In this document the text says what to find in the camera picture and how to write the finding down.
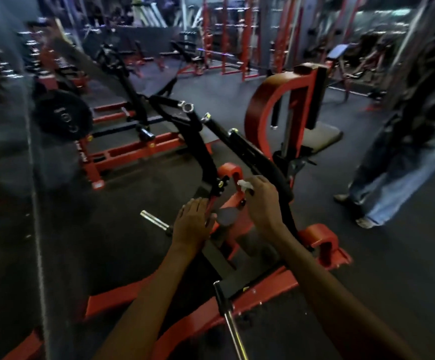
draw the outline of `person in background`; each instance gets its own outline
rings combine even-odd
[[[377,135],[349,185],[334,200],[358,208],[364,229],[382,226],[435,171],[435,37],[407,76],[397,112]],[[377,198],[363,206],[366,198]]]
[[[300,285],[329,339],[344,359],[418,359],[392,329],[325,270],[284,225],[276,188],[262,176],[247,180],[249,216],[263,238],[279,252]],[[172,244],[161,266],[131,303],[93,360],[146,360],[182,276],[209,238],[215,217],[208,200],[191,199],[174,222]]]

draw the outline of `black gym floor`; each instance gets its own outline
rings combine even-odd
[[[193,102],[200,114],[210,112],[225,128],[243,129],[244,112],[260,82],[210,72],[181,78],[173,97]],[[107,92],[100,93],[94,101],[106,103]],[[354,262],[334,275],[423,358],[435,359],[435,176],[387,226],[356,226],[332,195],[345,192],[385,114],[365,112],[364,97],[342,99],[339,91],[326,92],[320,120],[340,128],[344,137],[314,157],[317,166],[298,174],[294,216],[299,228],[321,222],[339,236]],[[30,169],[26,120],[13,114],[15,120],[7,117],[0,125],[6,141],[16,134],[19,141],[0,149],[0,358],[44,324],[49,359],[90,359],[123,308],[82,322],[87,297],[140,280],[158,267],[169,238],[139,212],[145,209],[171,223],[194,193],[200,167],[185,150],[170,151],[110,172],[106,187],[93,191],[79,171],[75,147],[57,144],[33,126]],[[18,119],[20,128],[9,122]],[[165,128],[153,126],[153,131]],[[278,148],[282,133],[283,128],[268,131],[272,148]],[[98,138],[92,148],[134,138],[129,132]],[[214,159],[239,163],[221,143],[214,145]],[[203,260],[193,263],[166,326],[209,298],[210,276]],[[242,315],[238,325],[250,359],[339,359],[299,288]],[[172,358],[184,356],[234,358],[224,327],[181,344]]]

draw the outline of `jeans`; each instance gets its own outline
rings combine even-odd
[[[383,129],[366,152],[349,186],[349,198],[362,204],[376,192],[366,218],[383,225],[435,171],[435,144],[419,146],[395,142],[392,131]]]

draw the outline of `weight plate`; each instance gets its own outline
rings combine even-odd
[[[79,96],[64,90],[50,90],[35,101],[33,119],[41,130],[67,141],[91,132],[93,116]]]

